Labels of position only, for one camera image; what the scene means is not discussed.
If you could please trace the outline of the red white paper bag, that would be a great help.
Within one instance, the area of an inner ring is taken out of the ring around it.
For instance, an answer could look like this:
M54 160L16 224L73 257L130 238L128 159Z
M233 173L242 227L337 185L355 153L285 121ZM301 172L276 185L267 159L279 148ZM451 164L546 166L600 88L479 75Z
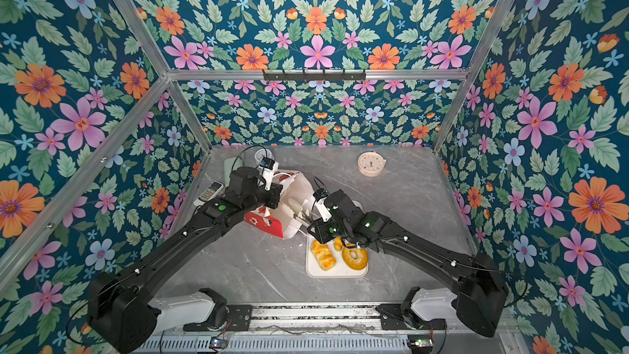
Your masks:
M293 218L293 211L288 206L288 199L294 198L302 206L312 210L314 188L300 171L281 170L275 175L273 183L283 185L277 209L261 206L248 212L244 221L260 231L280 239L291 239L300 230L301 224Z

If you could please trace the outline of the braided fake bread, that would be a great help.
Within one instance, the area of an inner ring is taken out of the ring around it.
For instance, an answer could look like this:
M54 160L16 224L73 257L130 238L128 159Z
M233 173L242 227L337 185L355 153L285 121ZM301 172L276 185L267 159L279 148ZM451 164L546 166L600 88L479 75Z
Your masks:
M311 244L311 253L323 271L331 270L337 264L337 259L327 244L314 240Z

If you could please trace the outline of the fake bagel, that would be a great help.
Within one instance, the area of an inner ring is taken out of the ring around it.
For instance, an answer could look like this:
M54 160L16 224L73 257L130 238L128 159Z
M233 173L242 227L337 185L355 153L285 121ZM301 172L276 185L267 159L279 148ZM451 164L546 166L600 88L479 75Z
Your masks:
M363 270L369 263L368 252L364 248L348 248L342 249L342 259L351 270Z

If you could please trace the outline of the yellow fake croissant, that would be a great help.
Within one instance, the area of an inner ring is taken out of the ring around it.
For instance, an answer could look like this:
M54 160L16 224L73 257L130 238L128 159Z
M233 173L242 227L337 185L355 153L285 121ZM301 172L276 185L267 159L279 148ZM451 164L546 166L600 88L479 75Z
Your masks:
M334 239L334 249L336 252L342 252L342 249L344 249L344 244L341 238Z

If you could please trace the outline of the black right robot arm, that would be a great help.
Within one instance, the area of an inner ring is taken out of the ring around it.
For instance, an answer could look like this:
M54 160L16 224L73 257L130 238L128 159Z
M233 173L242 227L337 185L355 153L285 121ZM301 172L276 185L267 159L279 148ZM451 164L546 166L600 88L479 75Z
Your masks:
M504 274L487 255L455 252L404 229L377 211L363 211L342 190L310 202L289 198L293 217L321 244L341 239L348 250L370 249L396 257L442 284L414 287L400 306L400 318L411 329L455 317L466 329L495 336L508 297Z

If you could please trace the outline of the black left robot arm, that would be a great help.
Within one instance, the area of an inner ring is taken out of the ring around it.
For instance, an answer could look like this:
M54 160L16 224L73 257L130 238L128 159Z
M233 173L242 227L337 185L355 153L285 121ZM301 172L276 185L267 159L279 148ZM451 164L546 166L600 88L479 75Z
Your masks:
M225 236L259 207L276 208L282 185L278 170L240 167L225 192L204 203L178 232L139 262L114 275L102 273L89 288L88 325L119 353L131 353L153 334L181 325L222 329L228 321L225 298L211 288L158 299L161 287L195 255Z

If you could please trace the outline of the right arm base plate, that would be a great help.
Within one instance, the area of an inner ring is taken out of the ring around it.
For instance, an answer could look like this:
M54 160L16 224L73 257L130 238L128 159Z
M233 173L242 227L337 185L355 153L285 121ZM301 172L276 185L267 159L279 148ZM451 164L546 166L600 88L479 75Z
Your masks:
M401 303L382 303L375 311L380 316L381 328L384 330L421 330L442 331L447 329L444 319L424 321L410 309L403 309Z

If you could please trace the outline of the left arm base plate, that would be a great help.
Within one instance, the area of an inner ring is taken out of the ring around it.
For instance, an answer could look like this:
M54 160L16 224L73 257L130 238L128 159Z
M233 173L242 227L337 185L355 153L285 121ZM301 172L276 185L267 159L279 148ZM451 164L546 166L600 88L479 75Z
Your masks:
M223 305L213 311L206 321L186 324L185 332L242 332L252 321L252 305Z

